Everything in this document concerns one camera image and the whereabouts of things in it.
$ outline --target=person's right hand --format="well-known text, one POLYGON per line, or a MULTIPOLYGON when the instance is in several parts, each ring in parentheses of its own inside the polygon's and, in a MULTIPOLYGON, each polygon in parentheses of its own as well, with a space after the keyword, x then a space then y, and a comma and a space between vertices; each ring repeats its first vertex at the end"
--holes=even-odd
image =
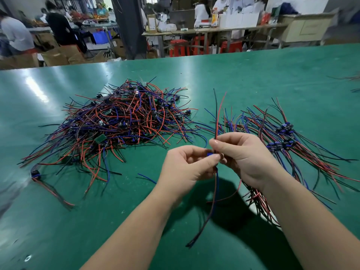
POLYGON ((224 154, 220 163, 232 168, 247 185, 259 191, 263 191, 267 181, 285 171, 263 142, 250 133, 225 133, 211 139, 209 144, 224 154))

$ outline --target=bundle of wires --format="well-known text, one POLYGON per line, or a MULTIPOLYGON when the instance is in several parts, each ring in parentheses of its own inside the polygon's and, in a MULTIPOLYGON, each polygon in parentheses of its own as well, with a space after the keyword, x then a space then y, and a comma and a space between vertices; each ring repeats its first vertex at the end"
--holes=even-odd
POLYGON ((65 206, 73 207, 43 179, 38 171, 42 165, 61 165, 56 175, 67 165, 89 173, 91 179, 85 193, 95 180, 110 181, 110 174, 121 173, 109 170, 108 154, 113 154, 125 162, 120 149, 131 145, 155 143, 166 148, 169 138, 191 141, 192 135, 200 135, 198 129, 191 128, 191 110, 185 108, 189 102, 177 106, 179 95, 185 88, 161 90, 150 82, 127 80, 121 86, 106 86, 107 93, 99 93, 95 98, 85 98, 84 104, 71 99, 66 104, 68 116, 46 141, 22 159, 21 167, 36 162, 31 168, 33 181, 46 188, 65 206), (101 177, 104 171, 106 178, 101 177))
MULTIPOLYGON (((337 177, 356 182, 360 181, 341 175, 338 172, 337 165, 329 161, 331 159, 350 162, 356 161, 356 159, 344 159, 296 132, 293 128, 293 124, 287 121, 279 102, 273 99, 273 103, 274 104, 270 107, 274 108, 277 112, 280 113, 281 119, 278 119, 275 116, 269 114, 268 109, 261 110, 257 106, 254 106, 260 112, 260 114, 257 115, 250 108, 247 108, 247 110, 243 111, 238 117, 235 115, 233 116, 231 110, 230 117, 228 117, 226 109, 223 109, 222 121, 219 122, 218 115, 214 117, 211 112, 206 110, 214 117, 215 121, 213 123, 215 123, 215 127, 202 123, 196 123, 196 127, 212 134, 217 132, 219 135, 226 132, 246 132, 257 135, 266 145, 266 147, 272 152, 278 162, 294 177, 295 180, 304 185, 318 199, 321 197, 335 204, 335 202, 332 200, 327 199, 326 197, 314 191, 317 182, 319 181, 320 174, 323 174, 325 178, 332 180, 342 191, 340 184, 344 186, 349 185, 341 180, 338 180, 337 177), (313 188, 310 188, 306 180, 302 177, 301 171, 294 162, 291 153, 299 156, 317 169, 317 181, 313 188)), ((242 181, 240 179, 238 189, 235 193, 229 197, 215 200, 214 202, 220 202, 236 195, 240 189, 241 183, 242 181)), ((262 215, 269 223, 279 227, 279 224, 274 218, 263 194, 250 186, 246 187, 249 191, 243 196, 243 198, 249 202, 249 206, 251 204, 255 204, 257 213, 259 215, 262 215)), ((327 208, 331 209, 328 204, 322 200, 320 201, 327 208)))

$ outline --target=person in black shirt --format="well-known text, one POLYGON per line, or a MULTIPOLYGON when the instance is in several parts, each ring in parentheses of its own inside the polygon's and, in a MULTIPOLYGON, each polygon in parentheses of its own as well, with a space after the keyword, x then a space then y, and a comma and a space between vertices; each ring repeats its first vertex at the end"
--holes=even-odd
POLYGON ((49 24, 54 38, 60 45, 76 45, 77 40, 74 31, 70 27, 69 21, 61 14, 55 4, 46 0, 46 8, 49 13, 46 16, 46 21, 49 24))

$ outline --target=green table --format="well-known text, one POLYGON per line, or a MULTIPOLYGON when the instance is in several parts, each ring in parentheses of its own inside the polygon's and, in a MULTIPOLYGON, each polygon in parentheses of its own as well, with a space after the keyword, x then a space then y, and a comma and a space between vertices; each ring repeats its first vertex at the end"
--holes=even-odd
MULTIPOLYGON (((127 148, 126 164, 111 159, 111 168, 123 176, 112 176, 102 196, 99 181, 83 197, 88 175, 70 168, 54 176, 48 170, 46 179, 78 205, 71 212, 29 183, 29 167, 19 169, 16 163, 55 129, 38 125, 62 122, 69 96, 94 96, 106 83, 156 76, 153 83, 161 88, 186 86, 190 107, 199 109, 193 119, 206 123, 211 117, 204 108, 214 110, 213 88, 219 98, 227 91, 224 107, 232 106, 233 113, 253 104, 266 108, 277 96, 297 131, 343 157, 359 158, 360 94, 350 92, 359 82, 327 77, 354 76, 359 59, 360 45, 354 44, 1 71, 0 212, 8 208, 4 201, 13 204, 0 219, 0 269, 78 269, 154 187, 137 173, 154 180, 159 176, 166 150, 156 146, 127 148), (28 255, 31 259, 24 262, 28 255)), ((200 139, 195 144, 204 146, 200 139)), ((313 186, 316 171, 298 163, 313 186)), ((339 165, 344 175, 359 179, 358 162, 339 165)), ((225 167, 219 175, 224 197, 238 178, 225 167)), ((185 248, 209 212, 204 201, 213 183, 199 184, 171 215, 151 269, 300 268, 282 232, 255 216, 239 197, 219 207, 195 246, 185 248)), ((360 237, 356 189, 341 193, 322 179, 317 191, 337 202, 333 213, 360 237)))

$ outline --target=blue bin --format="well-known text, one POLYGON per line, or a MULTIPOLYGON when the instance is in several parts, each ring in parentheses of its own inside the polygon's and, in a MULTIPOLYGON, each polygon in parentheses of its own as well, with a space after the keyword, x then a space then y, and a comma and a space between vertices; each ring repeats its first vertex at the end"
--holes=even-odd
POLYGON ((98 45, 107 44, 108 38, 106 37, 105 31, 97 31, 92 34, 98 45))

